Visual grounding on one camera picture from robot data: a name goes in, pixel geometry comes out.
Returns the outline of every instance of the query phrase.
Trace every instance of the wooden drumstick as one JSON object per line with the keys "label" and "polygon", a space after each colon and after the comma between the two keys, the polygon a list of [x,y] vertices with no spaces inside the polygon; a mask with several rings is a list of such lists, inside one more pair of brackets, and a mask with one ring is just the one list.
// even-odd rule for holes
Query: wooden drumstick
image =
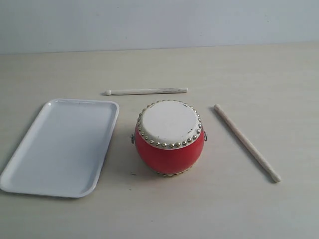
{"label": "wooden drumstick", "polygon": [[235,123],[225,114],[219,105],[215,105],[214,109],[219,114],[219,116],[227,123],[234,134],[239,138],[239,140],[245,145],[248,151],[255,157],[258,163],[270,174],[272,179],[279,183],[281,177],[274,171],[269,162],[264,158],[264,156],[255,148],[255,146],[249,141],[249,139],[237,128]]}
{"label": "wooden drumstick", "polygon": [[105,96],[110,95],[147,95],[147,94],[173,94],[187,93],[188,88],[158,88],[158,89],[130,89],[130,90],[108,90],[104,92]]}

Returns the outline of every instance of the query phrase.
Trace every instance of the red drum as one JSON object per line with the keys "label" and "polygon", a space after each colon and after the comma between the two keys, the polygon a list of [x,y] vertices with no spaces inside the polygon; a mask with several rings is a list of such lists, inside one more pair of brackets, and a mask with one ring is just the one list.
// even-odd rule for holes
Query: red drum
{"label": "red drum", "polygon": [[155,172],[175,175],[199,158],[206,140],[199,114],[178,101],[157,101],[140,113],[135,128],[136,149]]}

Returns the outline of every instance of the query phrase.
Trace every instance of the wall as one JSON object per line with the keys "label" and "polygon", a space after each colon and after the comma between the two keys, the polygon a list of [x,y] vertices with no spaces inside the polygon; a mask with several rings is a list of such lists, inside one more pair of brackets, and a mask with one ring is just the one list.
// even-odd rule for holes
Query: wall
{"label": "wall", "polygon": [[318,0],[0,0],[0,54],[319,40]]}

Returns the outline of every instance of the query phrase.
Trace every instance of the table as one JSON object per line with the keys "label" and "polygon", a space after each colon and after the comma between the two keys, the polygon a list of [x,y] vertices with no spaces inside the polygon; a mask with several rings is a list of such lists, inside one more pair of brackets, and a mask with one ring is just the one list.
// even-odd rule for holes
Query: table
{"label": "table", "polygon": [[[100,95],[159,87],[189,92]],[[0,170],[51,99],[111,100],[120,113],[93,193],[74,200],[0,192],[1,238],[317,238],[318,91],[319,42],[2,55]],[[141,109],[162,99],[196,107],[208,134],[195,166],[172,178],[151,172],[130,139]],[[212,111],[216,103],[281,183]]]}

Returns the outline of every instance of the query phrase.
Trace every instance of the plastic tray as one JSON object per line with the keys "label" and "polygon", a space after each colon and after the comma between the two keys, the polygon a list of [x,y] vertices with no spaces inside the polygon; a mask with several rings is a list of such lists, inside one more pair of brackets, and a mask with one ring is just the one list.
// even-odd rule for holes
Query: plastic tray
{"label": "plastic tray", "polygon": [[91,193],[119,113],[117,103],[45,104],[0,177],[7,192],[80,198]]}

